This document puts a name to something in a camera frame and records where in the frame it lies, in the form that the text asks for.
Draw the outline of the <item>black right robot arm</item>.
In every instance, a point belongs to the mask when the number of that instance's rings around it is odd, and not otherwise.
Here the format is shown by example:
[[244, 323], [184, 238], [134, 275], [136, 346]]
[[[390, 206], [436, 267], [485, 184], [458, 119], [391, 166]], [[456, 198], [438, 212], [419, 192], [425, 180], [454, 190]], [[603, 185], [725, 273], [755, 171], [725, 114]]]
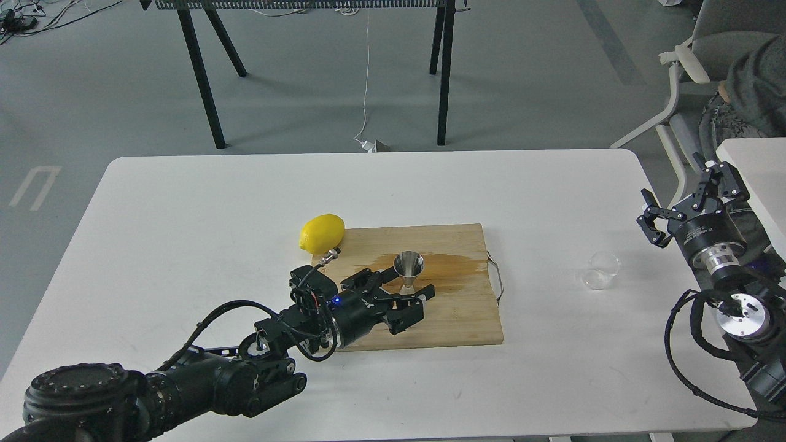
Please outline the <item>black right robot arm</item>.
[[[730, 163], [708, 161], [696, 190], [670, 209], [663, 209], [649, 190], [637, 218], [645, 237], [659, 248], [675, 240], [691, 269], [709, 273], [710, 288], [688, 289], [666, 320], [666, 358], [677, 378], [703, 400], [754, 419], [784, 420], [784, 288], [774, 272], [761, 272], [739, 259], [747, 243], [734, 223], [730, 207], [747, 201], [749, 191]], [[718, 359], [743, 363], [741, 380], [777, 411], [739, 408], [702, 391], [680, 372], [671, 351], [677, 313], [691, 304], [693, 341]]]

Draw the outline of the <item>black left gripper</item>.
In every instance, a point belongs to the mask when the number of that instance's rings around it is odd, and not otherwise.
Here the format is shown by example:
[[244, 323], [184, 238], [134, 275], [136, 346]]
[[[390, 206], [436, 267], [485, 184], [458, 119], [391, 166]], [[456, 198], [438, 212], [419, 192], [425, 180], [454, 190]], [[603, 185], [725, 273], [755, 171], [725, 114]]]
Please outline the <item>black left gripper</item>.
[[382, 271], [364, 268], [341, 281], [344, 291], [329, 299], [339, 349], [363, 338], [377, 324], [386, 324], [389, 333], [395, 335], [424, 319], [424, 307], [435, 296], [435, 286], [429, 284], [412, 295], [377, 289], [398, 277], [391, 266]]

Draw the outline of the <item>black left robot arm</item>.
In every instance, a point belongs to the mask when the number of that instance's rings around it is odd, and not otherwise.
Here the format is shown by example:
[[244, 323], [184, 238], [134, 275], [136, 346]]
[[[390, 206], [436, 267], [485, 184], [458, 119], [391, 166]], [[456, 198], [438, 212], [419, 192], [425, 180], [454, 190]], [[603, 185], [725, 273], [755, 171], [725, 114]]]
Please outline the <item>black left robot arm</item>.
[[[337, 284], [322, 269], [340, 254], [330, 249], [314, 265], [293, 269], [292, 305], [280, 312], [252, 300], [211, 311], [185, 344], [143, 374], [118, 363], [80, 363], [47, 370], [25, 392], [25, 424], [6, 441], [149, 441], [206, 413], [255, 417], [301, 394], [307, 377], [289, 350], [322, 362], [378, 324], [390, 334], [424, 318], [435, 286], [414, 288], [423, 260], [395, 259], [391, 268], [364, 268]], [[196, 339], [225, 313], [252, 307], [268, 314], [235, 347], [203, 349]]]

